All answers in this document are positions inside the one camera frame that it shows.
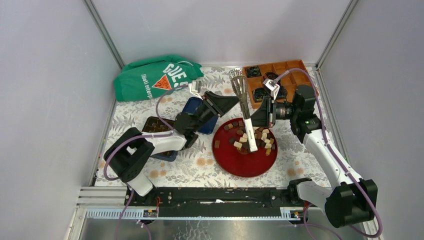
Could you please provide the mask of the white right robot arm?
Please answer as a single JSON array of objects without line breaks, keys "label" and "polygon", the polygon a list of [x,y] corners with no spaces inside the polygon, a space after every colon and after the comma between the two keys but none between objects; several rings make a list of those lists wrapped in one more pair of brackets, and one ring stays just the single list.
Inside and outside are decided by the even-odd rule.
[{"label": "white right robot arm", "polygon": [[315,205],[335,228],[371,221],[376,216],[378,187],[358,174],[337,150],[315,114],[317,105],[316,92],[308,85],[298,86],[290,102],[265,95],[251,115],[252,124],[271,128],[277,120],[288,120],[292,133],[315,157],[330,183],[327,189],[308,178],[290,181],[286,198],[291,205],[304,201]]}]

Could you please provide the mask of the silver metal tongs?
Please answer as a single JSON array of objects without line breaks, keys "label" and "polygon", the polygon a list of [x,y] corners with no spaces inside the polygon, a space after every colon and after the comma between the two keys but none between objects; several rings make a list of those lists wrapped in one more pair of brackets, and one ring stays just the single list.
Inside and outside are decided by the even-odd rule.
[{"label": "silver metal tongs", "polygon": [[244,128],[247,134],[249,150],[251,152],[256,152],[258,150],[258,147],[255,140],[255,131],[253,128],[250,109],[247,100],[247,77],[242,74],[241,68],[234,68],[230,70],[228,73],[228,77],[230,79],[232,90],[239,100],[239,105],[243,116]]}]

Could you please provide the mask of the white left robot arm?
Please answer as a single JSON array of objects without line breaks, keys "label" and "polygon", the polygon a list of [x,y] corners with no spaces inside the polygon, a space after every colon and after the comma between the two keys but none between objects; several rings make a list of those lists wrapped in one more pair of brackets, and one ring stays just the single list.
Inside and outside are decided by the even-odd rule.
[{"label": "white left robot arm", "polygon": [[181,112],[173,127],[163,132],[142,132],[129,128],[104,154],[104,170],[111,167],[117,179],[136,193],[144,206],[155,200],[153,183],[142,173],[152,155],[190,148],[198,139],[197,132],[212,118],[222,117],[239,99],[236,96],[217,95],[207,91],[194,113]]}]

